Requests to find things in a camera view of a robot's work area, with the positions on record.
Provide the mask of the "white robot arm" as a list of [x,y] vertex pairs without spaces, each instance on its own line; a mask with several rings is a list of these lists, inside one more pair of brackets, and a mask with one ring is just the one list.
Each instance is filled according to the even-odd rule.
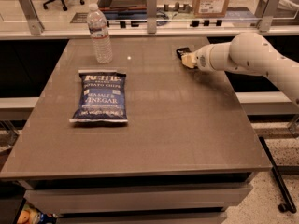
[[204,72],[263,76],[299,106],[299,63],[280,54],[263,36],[241,33],[231,42],[181,54],[182,64]]

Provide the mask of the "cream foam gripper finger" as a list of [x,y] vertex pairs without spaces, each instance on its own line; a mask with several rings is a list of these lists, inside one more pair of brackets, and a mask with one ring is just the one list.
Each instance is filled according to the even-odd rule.
[[193,53],[186,53],[181,56],[182,64],[188,68],[195,68],[197,66],[197,61]]

